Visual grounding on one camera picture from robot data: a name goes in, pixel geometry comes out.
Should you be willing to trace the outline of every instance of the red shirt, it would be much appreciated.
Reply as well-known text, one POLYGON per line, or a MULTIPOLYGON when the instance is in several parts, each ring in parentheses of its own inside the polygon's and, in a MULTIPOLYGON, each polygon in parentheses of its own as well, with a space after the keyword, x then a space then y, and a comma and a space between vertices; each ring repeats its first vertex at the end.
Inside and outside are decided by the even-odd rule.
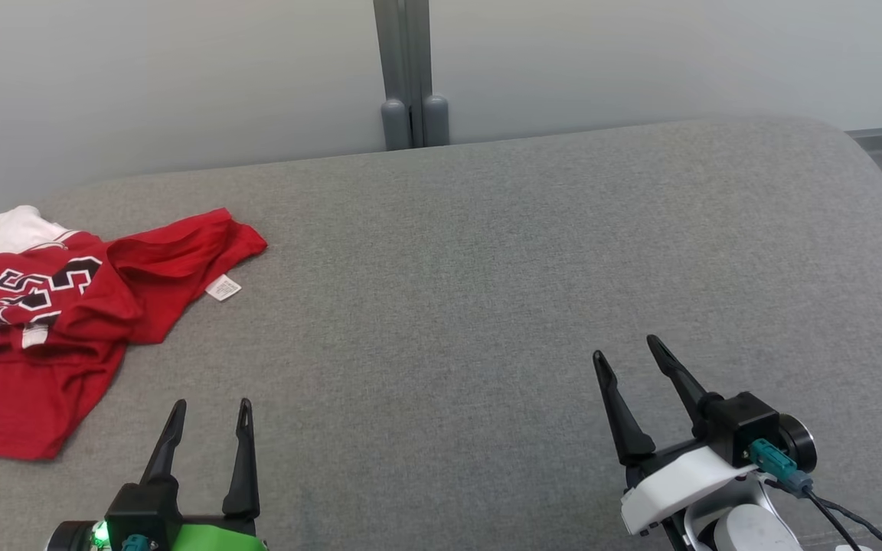
POLYGON ((0 254, 0 455, 52 459, 100 401, 127 343, 157 343, 214 279, 266 242, 225 209, 101 241, 0 254))

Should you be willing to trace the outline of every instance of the gray couch cushion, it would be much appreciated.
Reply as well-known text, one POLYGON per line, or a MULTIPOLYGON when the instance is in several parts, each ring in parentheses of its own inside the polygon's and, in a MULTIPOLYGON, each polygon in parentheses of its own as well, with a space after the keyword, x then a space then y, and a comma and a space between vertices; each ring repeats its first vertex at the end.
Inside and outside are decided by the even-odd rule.
MULTIPOLYGON (((101 516, 179 397, 181 508, 217 512, 242 396, 272 548, 668 549, 624 533, 591 365, 602 348, 659 445, 686 439, 648 332, 707 388, 798 416, 819 494, 882 526, 882 174, 821 123, 159 174, 38 206, 111 238, 227 207, 270 248, 231 273, 241 293, 130 349, 58 460, 0 460, 0 549, 101 516)), ((806 548, 839 541, 775 501, 806 548)))

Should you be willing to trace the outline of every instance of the black cable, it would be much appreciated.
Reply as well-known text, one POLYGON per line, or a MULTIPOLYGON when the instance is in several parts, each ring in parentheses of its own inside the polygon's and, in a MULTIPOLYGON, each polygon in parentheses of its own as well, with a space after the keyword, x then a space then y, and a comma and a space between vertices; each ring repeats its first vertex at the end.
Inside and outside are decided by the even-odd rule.
POLYGON ((853 548, 853 551, 861 551, 857 542, 853 540, 853 537, 850 536, 850 533, 846 530, 846 527, 844 527, 843 524, 840 523, 838 519, 836 519, 836 516, 834 516, 833 513, 829 512, 829 509, 827 509, 826 506, 823 505, 821 501, 819 501, 818 496, 816 496, 815 493, 813 493, 809 489, 806 489, 805 497, 811 499, 812 503, 815 503, 815 506, 822 511, 826 519, 829 519, 829 522, 832 523, 832 526, 836 527, 836 530, 838 531, 840 536, 843 536, 846 542, 850 544, 850 547, 853 548))
MULTIPOLYGON (((767 484, 767 485, 771 486, 772 488, 777 488, 780 491, 787 491, 787 489, 785 489, 785 486, 778 484, 778 482, 773 481, 770 478, 766 479, 766 481, 764 481, 764 484, 767 484)), ((882 531, 880 531, 880 529, 878 529, 878 527, 873 526, 873 524, 871 522, 869 522, 869 520, 864 519, 860 515, 857 515, 856 513, 854 513, 853 510, 849 510, 847 508, 844 508, 842 505, 840 505, 834 501, 829 501, 829 499, 822 499, 821 497, 818 497, 818 495, 815 495, 815 494, 813 494, 813 496, 815 496, 815 498, 818 499, 818 502, 822 503, 822 505, 825 506, 826 509, 837 510, 844 517, 847 517, 847 519, 853 520, 854 523, 861 524, 861 526, 863 526, 863 527, 865 527, 865 529, 869 530, 869 533, 873 534, 873 537, 877 538, 878 540, 880 540, 882 542, 882 531)))
POLYGON ((860 515, 857 515, 856 513, 854 513, 853 510, 849 510, 847 508, 844 508, 842 505, 840 505, 838 503, 833 503, 833 502, 829 501, 829 499, 822 499, 820 497, 818 499, 818 501, 819 501, 819 503, 822 503, 822 505, 826 506, 827 509, 839 510, 839 512, 844 517, 847 517, 847 519, 853 520, 854 523, 862 524, 862 526, 864 526, 865 529, 869 530, 871 532, 871 534, 873 534, 873 537, 882 541, 882 531, 880 531, 877 527, 873 526, 872 523, 869 523, 867 519, 864 519, 860 515))

